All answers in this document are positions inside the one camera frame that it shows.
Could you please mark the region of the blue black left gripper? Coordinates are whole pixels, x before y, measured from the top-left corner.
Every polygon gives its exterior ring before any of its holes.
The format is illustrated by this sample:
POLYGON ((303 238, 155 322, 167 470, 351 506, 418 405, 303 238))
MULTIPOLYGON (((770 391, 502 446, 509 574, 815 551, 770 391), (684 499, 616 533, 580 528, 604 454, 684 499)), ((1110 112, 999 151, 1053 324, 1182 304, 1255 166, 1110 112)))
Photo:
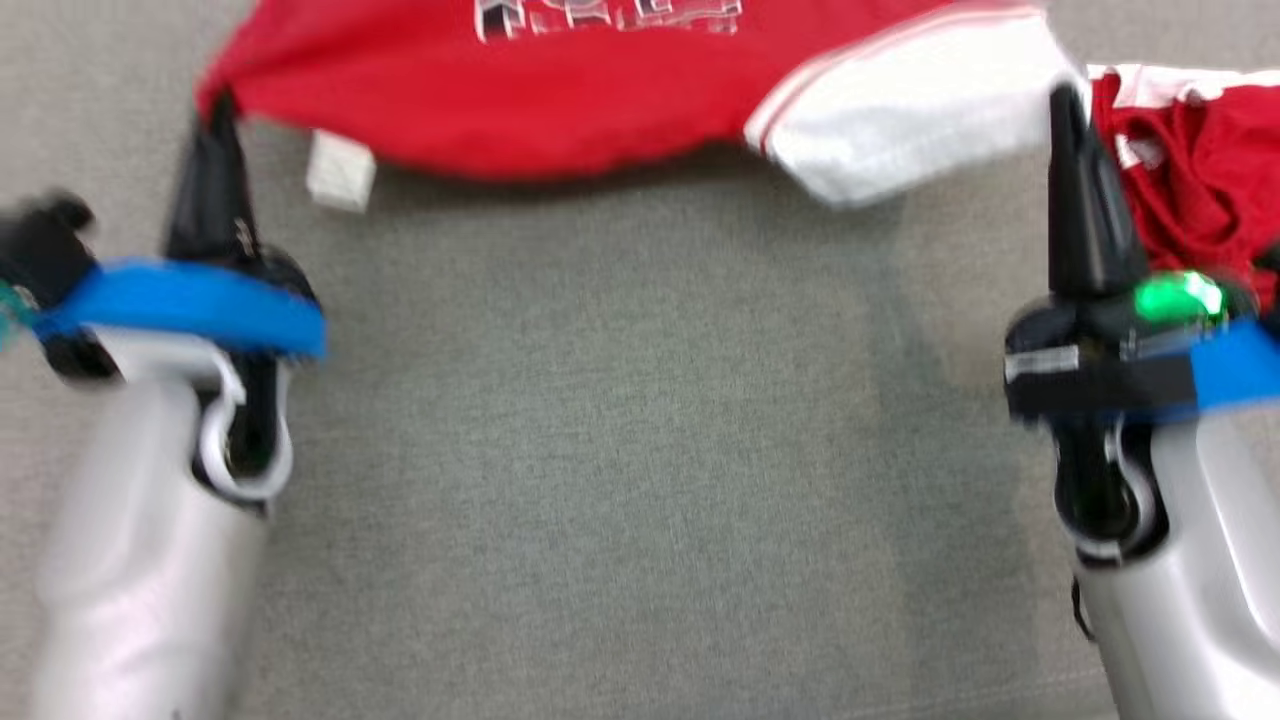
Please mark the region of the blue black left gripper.
POLYGON ((91 327, 152 331, 209 340, 242 354, 326 356, 329 333, 319 301, 220 266, 218 245, 204 228, 209 209, 206 146, 214 136, 220 217, 244 263, 261 259, 250 174, 239 136, 239 108, 221 90, 196 111, 179 164, 164 256, 97 263, 86 256, 38 264, 29 273, 29 328, 50 368, 65 380, 114 380, 120 375, 91 327))

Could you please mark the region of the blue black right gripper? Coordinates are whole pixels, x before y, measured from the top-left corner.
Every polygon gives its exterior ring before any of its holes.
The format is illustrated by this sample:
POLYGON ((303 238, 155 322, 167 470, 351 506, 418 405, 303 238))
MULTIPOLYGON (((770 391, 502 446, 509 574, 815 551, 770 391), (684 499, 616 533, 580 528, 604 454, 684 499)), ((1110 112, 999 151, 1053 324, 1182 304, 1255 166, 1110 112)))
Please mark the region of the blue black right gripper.
MULTIPOLYGON (((1148 260, 1120 167, 1079 88, 1050 95, 1050 291, 1107 297, 1133 290, 1148 260)), ((1217 310, 1176 292, 1025 309, 1004 338, 1007 409, 1020 421, 1171 421, 1277 398, 1277 316, 1217 310)))

